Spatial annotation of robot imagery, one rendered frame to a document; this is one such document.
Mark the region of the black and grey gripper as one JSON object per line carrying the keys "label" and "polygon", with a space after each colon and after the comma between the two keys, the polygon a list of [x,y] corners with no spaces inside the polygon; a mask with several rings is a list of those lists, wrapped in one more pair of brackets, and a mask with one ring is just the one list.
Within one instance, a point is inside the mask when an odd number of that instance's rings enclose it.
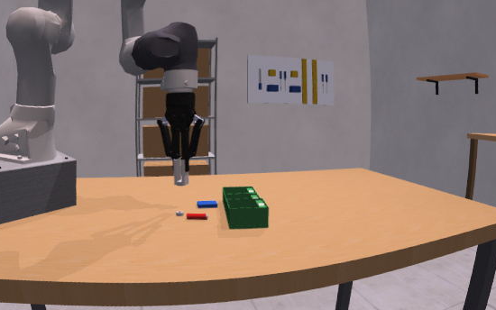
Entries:
{"label": "black and grey gripper", "polygon": [[[199,135],[205,119],[197,116],[194,93],[168,93],[166,95],[166,108],[165,116],[158,120],[157,124],[161,129],[166,156],[173,160],[174,185],[177,185],[177,181],[181,180],[182,186],[185,186],[188,184],[189,158],[196,156]],[[189,144],[189,126],[193,121],[195,125]],[[181,167],[179,132],[181,132]]]}

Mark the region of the red aa battery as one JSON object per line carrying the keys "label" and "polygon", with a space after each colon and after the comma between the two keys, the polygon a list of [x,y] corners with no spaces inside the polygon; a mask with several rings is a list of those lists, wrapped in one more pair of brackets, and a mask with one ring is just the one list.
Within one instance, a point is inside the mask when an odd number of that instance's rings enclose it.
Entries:
{"label": "red aa battery", "polygon": [[207,220],[207,214],[187,214],[187,220]]}

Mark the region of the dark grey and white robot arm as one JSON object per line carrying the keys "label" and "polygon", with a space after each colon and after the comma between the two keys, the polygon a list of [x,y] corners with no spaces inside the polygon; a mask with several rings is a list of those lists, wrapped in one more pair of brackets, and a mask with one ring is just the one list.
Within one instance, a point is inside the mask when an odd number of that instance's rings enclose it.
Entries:
{"label": "dark grey and white robot arm", "polygon": [[[145,33],[145,1],[121,0],[119,63],[134,76],[163,66],[161,91],[193,92],[197,88],[196,28],[175,22]],[[72,45],[72,21],[73,0],[38,0],[38,8],[19,8],[9,16],[6,38],[14,49],[18,77],[16,104],[0,125],[0,160],[29,164],[57,156],[53,134],[57,77],[51,54]]]}

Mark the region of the green three-compartment bin rack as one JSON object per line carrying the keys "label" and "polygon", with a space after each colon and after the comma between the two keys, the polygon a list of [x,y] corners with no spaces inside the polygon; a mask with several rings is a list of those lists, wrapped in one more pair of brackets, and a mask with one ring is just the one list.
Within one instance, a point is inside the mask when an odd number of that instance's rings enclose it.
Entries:
{"label": "green three-compartment bin rack", "polygon": [[229,229],[269,228],[269,207],[253,187],[223,187],[223,191],[229,209]]}

